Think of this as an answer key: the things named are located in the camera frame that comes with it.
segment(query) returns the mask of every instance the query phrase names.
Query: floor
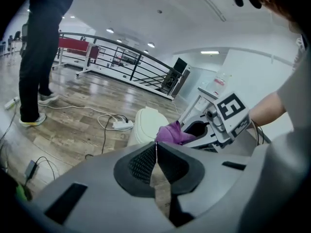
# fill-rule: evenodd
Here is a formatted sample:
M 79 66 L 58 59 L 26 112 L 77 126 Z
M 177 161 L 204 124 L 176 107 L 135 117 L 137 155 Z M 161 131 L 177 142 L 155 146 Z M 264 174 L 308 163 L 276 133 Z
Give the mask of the floor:
M 0 59 L 0 135 L 2 136 L 10 124 L 14 108 L 4 109 L 4 104 L 18 96 L 18 72 L 21 58 L 18 54 Z M 179 118 L 174 104 L 118 81 L 96 76 L 81 75 L 75 78 L 75 70 L 60 68 L 51 72 L 50 88 L 60 94 L 60 99 L 50 106 L 54 107 L 92 107 L 107 113 L 121 114 L 135 121 L 136 112 L 149 106 L 162 113 L 169 122 Z M 175 100 L 180 113 L 186 108 L 182 100 Z M 47 115 L 46 121 L 38 127 L 24 128 L 19 125 L 19 105 L 14 122 L 5 136 L 1 151 L 1 163 L 8 167 L 8 173 L 17 181 L 25 183 L 24 172 L 31 160 L 46 156 L 55 172 L 55 177 L 84 161 L 86 154 L 101 153 L 104 130 L 100 127 L 97 117 L 100 113 L 88 109 L 50 109 L 39 107 Z M 100 118 L 102 124 L 107 117 Z M 130 131 L 106 132 L 104 153 L 126 146 Z M 39 161 L 39 167 L 27 186 L 35 196 L 42 188 L 53 180 L 48 162 Z M 152 184 L 164 182 L 163 177 L 153 177 Z M 163 199 L 160 191 L 158 199 Z

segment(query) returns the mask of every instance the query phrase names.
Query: ceiling light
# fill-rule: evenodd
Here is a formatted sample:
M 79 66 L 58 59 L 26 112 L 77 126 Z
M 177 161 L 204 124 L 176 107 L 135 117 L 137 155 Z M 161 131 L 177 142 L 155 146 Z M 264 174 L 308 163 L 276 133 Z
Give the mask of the ceiling light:
M 201 54 L 219 54 L 218 51 L 201 51 Z
M 109 33 L 114 33 L 113 28 L 106 29 Z
M 155 44 L 153 42 L 149 42 L 148 46 L 151 47 L 151 48 L 155 48 Z

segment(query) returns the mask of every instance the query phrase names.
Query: extension cord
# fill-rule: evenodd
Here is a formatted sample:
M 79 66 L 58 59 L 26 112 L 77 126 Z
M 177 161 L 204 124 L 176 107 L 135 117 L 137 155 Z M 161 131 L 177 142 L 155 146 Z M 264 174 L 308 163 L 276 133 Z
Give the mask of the extension cord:
M 15 97 L 4 105 L 6 110 L 10 109 L 15 103 L 19 101 L 19 97 Z
M 124 121 L 117 121 L 117 122 L 113 122 L 112 123 L 112 127 L 115 130 L 125 130 L 128 128 L 132 128 L 134 126 L 132 121 L 128 121 L 128 123 L 124 122 Z

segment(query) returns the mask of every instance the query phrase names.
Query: metal railing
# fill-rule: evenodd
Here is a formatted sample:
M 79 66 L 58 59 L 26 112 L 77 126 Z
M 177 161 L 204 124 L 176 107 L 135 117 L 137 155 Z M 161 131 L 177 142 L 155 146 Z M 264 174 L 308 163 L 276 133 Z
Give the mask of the metal railing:
M 61 32 L 60 37 L 78 40 L 86 37 L 86 41 L 101 46 L 98 58 L 96 60 L 89 58 L 87 66 L 106 76 L 126 78 L 130 81 L 129 84 L 137 83 L 169 95 L 181 76 L 178 71 L 158 59 L 114 40 L 70 32 Z M 74 51 L 64 50 L 63 57 L 78 62 L 85 61 L 85 58 L 79 57 Z

